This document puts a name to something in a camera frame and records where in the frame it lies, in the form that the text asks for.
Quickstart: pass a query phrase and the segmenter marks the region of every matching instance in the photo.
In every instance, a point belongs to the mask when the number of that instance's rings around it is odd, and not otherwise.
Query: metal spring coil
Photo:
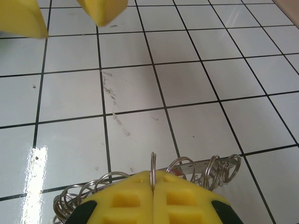
[[[207,190],[213,191],[218,186],[222,186],[227,184],[233,180],[236,174],[239,171],[241,165],[241,158],[239,155],[232,155],[228,157],[229,159],[233,159],[232,161],[221,161],[220,157],[213,156],[206,167],[204,174],[201,174],[201,177],[198,178],[195,173],[195,164],[188,157],[180,157],[173,161],[169,167],[167,168],[167,172],[171,172],[171,170],[182,161],[189,161],[192,165],[193,172],[190,182],[200,185]],[[54,223],[64,224],[66,220],[70,217],[72,212],[78,207],[81,202],[87,198],[88,196],[97,193],[100,190],[103,190],[106,187],[111,186],[111,183],[106,182],[105,180],[113,175],[120,175],[124,178],[130,177],[130,175],[123,172],[110,172],[103,175],[100,179],[90,181],[86,184],[75,184],[67,187],[60,195],[54,198],[53,209],[56,214],[54,219]],[[68,193],[70,189],[73,188],[81,188],[78,194]]]

